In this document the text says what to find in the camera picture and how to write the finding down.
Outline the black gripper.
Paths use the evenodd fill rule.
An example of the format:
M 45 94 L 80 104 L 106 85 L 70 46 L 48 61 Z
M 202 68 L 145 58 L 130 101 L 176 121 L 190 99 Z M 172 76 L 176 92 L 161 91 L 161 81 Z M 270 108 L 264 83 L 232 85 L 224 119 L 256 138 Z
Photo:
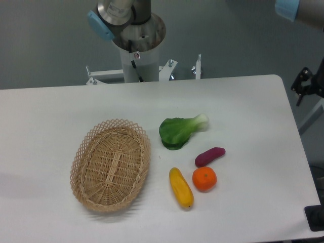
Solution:
M 316 94 L 323 98 L 323 63 L 322 59 L 316 74 L 313 74 L 309 68 L 304 67 L 295 78 L 291 90 L 298 96 Z M 309 85 L 303 85 L 303 82 L 310 80 Z

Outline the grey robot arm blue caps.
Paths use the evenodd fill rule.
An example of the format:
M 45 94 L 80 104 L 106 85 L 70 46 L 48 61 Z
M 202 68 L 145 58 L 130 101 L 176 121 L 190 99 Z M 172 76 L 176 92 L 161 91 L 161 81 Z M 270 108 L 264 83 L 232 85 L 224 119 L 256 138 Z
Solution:
M 323 32 L 323 1 L 275 1 L 275 12 L 292 22 L 298 21 Z M 151 12 L 151 1 L 98 1 L 87 14 L 90 27 L 105 41 L 120 50 L 126 83 L 168 81 L 171 70 L 162 78 L 157 48 L 166 36 L 163 20 Z M 316 74 L 302 69 L 292 84 L 300 100 L 316 94 L 323 98 L 323 60 Z

